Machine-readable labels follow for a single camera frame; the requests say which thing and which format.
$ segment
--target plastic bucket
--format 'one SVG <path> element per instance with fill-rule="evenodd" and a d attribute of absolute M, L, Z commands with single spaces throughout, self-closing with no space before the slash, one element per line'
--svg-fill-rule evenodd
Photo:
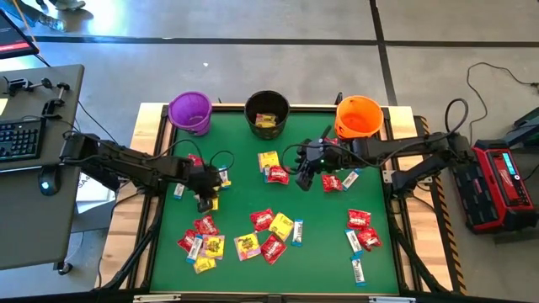
<path fill-rule="evenodd" d="M 383 122 L 384 115 L 376 101 L 350 96 L 337 106 L 335 133 L 341 139 L 369 137 L 380 130 Z"/>
<path fill-rule="evenodd" d="M 194 136 L 205 135 L 210 130 L 211 101 L 203 93 L 182 93 L 168 105 L 168 118 Z"/>
<path fill-rule="evenodd" d="M 259 138 L 271 140 L 279 136 L 285 129 L 286 119 L 290 113 L 288 100 L 280 93 L 274 91 L 262 91 L 255 93 L 245 104 L 245 119 L 251 131 Z M 274 114 L 276 125 L 274 127 L 258 127 L 256 114 Z"/>

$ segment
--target black bucket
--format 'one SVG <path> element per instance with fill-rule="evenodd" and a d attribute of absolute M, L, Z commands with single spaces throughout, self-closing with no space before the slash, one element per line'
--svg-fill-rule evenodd
<path fill-rule="evenodd" d="M 251 131 L 265 140 L 276 138 L 285 129 L 289 113 L 290 105 L 288 100 L 274 91 L 255 93 L 245 104 L 245 119 L 247 119 Z M 276 125 L 274 127 L 256 126 L 256 114 L 274 114 L 276 116 Z"/>

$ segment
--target green table surface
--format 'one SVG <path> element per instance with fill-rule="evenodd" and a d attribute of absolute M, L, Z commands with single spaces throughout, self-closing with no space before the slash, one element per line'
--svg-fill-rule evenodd
<path fill-rule="evenodd" d="M 219 210 L 211 215 L 226 237 L 225 256 L 214 269 L 196 274 L 193 265 L 185 262 L 186 251 L 176 243 L 185 230 L 195 229 L 193 221 L 203 215 L 196 211 L 193 192 L 185 190 L 181 200 L 173 197 L 170 185 L 164 206 L 151 291 L 281 293 L 281 294 L 397 294 L 392 248 L 383 202 L 380 172 L 362 170 L 350 190 L 324 193 L 320 176 L 315 176 L 311 190 L 302 191 L 294 182 L 288 185 L 264 183 L 259 171 L 259 152 L 281 152 L 290 144 L 319 137 L 333 114 L 291 114 L 284 132 L 275 140 L 263 141 L 248 128 L 243 113 L 218 113 L 211 116 L 210 132 L 201 138 L 189 137 L 202 150 L 206 161 L 220 151 L 234 153 L 236 162 L 228 176 L 232 187 L 220 192 Z M 296 148 L 291 148 L 285 161 L 293 164 Z M 188 142 L 178 145 L 174 155 L 196 153 Z M 217 166 L 227 165 L 230 156 L 221 154 Z M 350 171 L 338 173 L 344 180 Z M 274 265 L 262 255 L 239 261 L 234 238 L 253 232 L 249 215 L 271 208 L 292 220 L 303 219 L 303 246 L 293 247 L 290 235 L 287 249 Z M 371 226 L 376 228 L 382 247 L 365 252 L 362 259 L 367 285 L 356 287 L 350 257 L 352 250 L 344 234 L 348 209 L 371 212 Z M 260 245 L 269 231 L 258 233 Z"/>

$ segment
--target gray floor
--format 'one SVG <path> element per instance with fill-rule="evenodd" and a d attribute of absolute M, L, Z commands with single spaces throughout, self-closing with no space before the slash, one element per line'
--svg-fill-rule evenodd
<path fill-rule="evenodd" d="M 67 35 L 375 38 L 366 0 L 162 0 L 158 6 L 151 0 L 87 3 L 87 11 L 61 14 L 72 29 Z M 387 40 L 539 40 L 535 0 L 379 0 L 378 7 Z M 33 32 L 59 35 L 43 27 Z M 375 46 L 40 43 L 40 48 L 52 65 L 86 66 L 81 102 L 126 145 L 139 103 L 169 102 L 186 90 L 200 90 L 225 103 L 244 102 L 256 91 L 274 89 L 294 104 L 331 104 L 339 91 L 387 104 Z M 443 130 L 446 104 L 454 98 L 468 100 L 468 120 L 483 114 L 466 85 L 467 68 L 475 62 L 506 66 L 523 81 L 539 82 L 539 48 L 388 47 L 387 52 L 398 104 L 412 106 L 433 130 Z M 2 61 L 0 70 L 34 66 L 41 63 L 25 57 Z M 474 139 L 502 136 L 539 101 L 536 90 L 485 66 L 472 70 L 471 82 L 489 108 L 487 119 L 474 125 Z M 451 121 L 456 122 L 460 114 L 455 108 Z M 78 119 L 84 131 L 106 137 L 82 112 Z M 468 128 L 464 126 L 461 132 L 468 135 Z M 521 173 L 529 172 L 536 162 L 520 159 Z M 539 241 L 495 246 L 492 237 L 472 235 L 463 225 L 449 180 L 444 178 L 446 195 L 470 294 L 536 301 Z M 76 250 L 80 236 L 73 235 L 68 254 Z M 0 297 L 90 290 L 103 245 L 102 232 L 87 232 L 72 257 L 77 269 L 67 276 L 53 273 L 50 264 L 0 272 Z M 27 285 L 23 289 L 18 286 L 22 282 Z"/>

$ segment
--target keyboard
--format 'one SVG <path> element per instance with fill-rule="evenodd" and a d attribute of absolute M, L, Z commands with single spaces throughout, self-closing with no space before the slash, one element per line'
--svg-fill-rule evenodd
<path fill-rule="evenodd" d="M 45 118 L 0 121 L 0 163 L 37 159 Z"/>

